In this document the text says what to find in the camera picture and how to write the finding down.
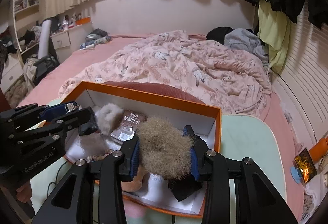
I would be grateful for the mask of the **person's left hand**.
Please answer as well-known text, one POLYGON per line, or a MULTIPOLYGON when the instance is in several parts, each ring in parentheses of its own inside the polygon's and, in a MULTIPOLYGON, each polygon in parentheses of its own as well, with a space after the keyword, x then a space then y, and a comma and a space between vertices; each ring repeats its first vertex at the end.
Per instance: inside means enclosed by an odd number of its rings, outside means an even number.
POLYGON ((16 192, 17 192, 16 197, 17 197, 18 201, 25 204, 32 197, 31 182, 30 181, 26 182, 23 186, 18 188, 16 190, 16 192))

